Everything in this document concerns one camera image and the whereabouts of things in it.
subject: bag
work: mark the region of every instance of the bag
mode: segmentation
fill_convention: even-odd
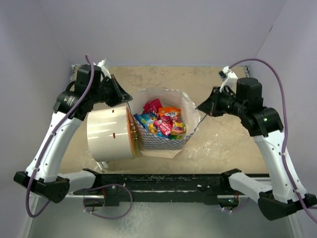
[[[163,107],[178,107],[181,109],[181,120],[186,125],[186,132],[182,134],[183,138],[171,140],[158,137],[149,133],[135,118],[134,114],[141,114],[143,106],[156,98],[160,99]],[[196,110],[195,104],[188,95],[179,90],[147,88],[137,91],[133,95],[132,102],[129,103],[130,112],[135,124],[138,138],[146,150],[181,150],[186,142],[193,136],[200,122],[200,115]]]

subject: floor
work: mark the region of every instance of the floor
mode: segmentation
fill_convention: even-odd
[[[134,92],[148,87],[179,89],[199,105],[220,85],[220,67],[209,66],[118,66],[110,67],[123,89]],[[244,77],[242,67],[233,69]],[[94,110],[105,109],[105,104]],[[89,168],[101,172],[92,158],[86,136],[87,120],[73,136],[60,166],[61,173]],[[267,173],[261,154],[240,120],[224,115],[207,117],[183,150],[172,159],[139,156],[108,163],[107,173],[222,173],[239,168],[245,173]]]

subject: red candy wrapper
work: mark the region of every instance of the red candy wrapper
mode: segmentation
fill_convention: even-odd
[[[162,108],[162,104],[160,103],[160,100],[158,98],[154,99],[153,101],[150,101],[146,103],[143,107],[144,112],[143,113],[154,113],[156,117],[159,117],[159,108]]]
[[[154,125],[156,125],[164,135],[170,135],[173,127],[173,121],[169,116],[163,116],[162,120],[156,120]]]

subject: white wall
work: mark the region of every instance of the white wall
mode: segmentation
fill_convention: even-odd
[[[279,73],[289,121],[288,149],[308,192],[317,194],[317,1],[288,0],[257,57],[267,60]],[[276,79],[260,63],[251,75],[264,87],[264,103],[281,113]],[[316,237],[317,225],[300,212],[305,237]]]
[[[26,191],[13,176],[36,154],[71,67],[35,0],[0,1],[0,36],[0,237],[15,238]]]
[[[257,54],[286,0],[39,2],[71,63],[227,65]]]

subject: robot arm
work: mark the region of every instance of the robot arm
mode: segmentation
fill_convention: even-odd
[[[240,78],[237,81],[236,93],[226,85],[226,82],[230,82],[230,79],[227,78],[221,87],[214,87],[209,98],[198,106],[198,110],[212,117],[223,114],[239,117],[241,124],[260,149],[271,179],[271,186],[264,185],[234,169],[222,174],[227,188],[240,191],[257,202],[269,220],[297,212],[302,206],[283,166],[281,148],[284,132],[278,112],[263,106],[262,85],[257,79]],[[303,187],[287,150],[285,156],[287,166],[298,187],[296,192],[307,206],[315,205],[316,197],[308,194]]]
[[[14,176],[14,181],[27,187],[31,174],[34,170],[37,170],[31,185],[31,191],[55,203],[60,202],[69,192],[91,188],[94,184],[96,177],[89,171],[83,170],[65,175],[58,174],[68,144],[87,113],[93,109],[96,103],[105,102],[108,106],[114,107],[132,100],[132,97],[118,84],[114,75],[110,75],[102,65],[101,67],[94,66],[94,78],[87,95],[52,135],[52,129],[61,122],[62,118],[83,95],[88,87],[90,76],[91,66],[88,64],[82,65],[77,70],[76,80],[71,82],[66,90],[57,97],[49,129],[38,153],[25,171],[17,172]],[[40,153],[51,136],[53,137],[45,149],[41,163],[37,167],[36,162]]]

